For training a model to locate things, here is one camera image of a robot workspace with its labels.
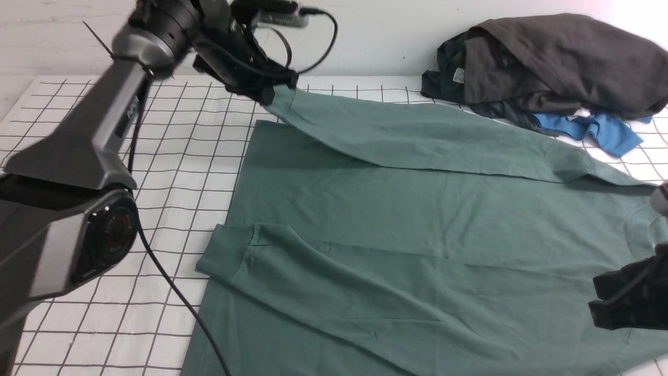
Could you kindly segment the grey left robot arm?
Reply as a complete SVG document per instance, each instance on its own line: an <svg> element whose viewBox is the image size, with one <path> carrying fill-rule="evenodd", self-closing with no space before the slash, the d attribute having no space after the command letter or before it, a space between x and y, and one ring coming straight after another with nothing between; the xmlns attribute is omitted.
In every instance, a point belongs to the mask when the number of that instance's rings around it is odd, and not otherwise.
<svg viewBox="0 0 668 376"><path fill-rule="evenodd" d="M137 183L120 157L150 86L196 50L197 69L267 104L282 74L248 30L277 1L138 1L112 64L45 138L2 171L2 375L27 316L117 266L140 226Z"/></svg>

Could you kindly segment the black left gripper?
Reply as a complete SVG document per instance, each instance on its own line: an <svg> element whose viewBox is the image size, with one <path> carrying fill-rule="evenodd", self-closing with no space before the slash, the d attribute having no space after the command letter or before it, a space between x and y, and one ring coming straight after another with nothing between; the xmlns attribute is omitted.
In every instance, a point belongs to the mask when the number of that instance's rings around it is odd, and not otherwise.
<svg viewBox="0 0 668 376"><path fill-rule="evenodd" d="M274 87L294 89L299 75L266 55L254 36L255 27L232 17L231 2L192 2L200 15L193 40L197 53L194 67L224 83L232 93L250 95L260 105L271 105Z"/></svg>

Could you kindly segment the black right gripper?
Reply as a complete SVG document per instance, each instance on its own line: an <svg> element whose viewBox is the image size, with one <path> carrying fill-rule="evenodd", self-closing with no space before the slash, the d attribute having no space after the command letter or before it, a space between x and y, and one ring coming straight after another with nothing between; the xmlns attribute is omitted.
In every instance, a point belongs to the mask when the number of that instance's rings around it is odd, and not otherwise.
<svg viewBox="0 0 668 376"><path fill-rule="evenodd" d="M655 255L594 277L597 300L589 302L594 326L606 330L667 329L667 245Z"/></svg>

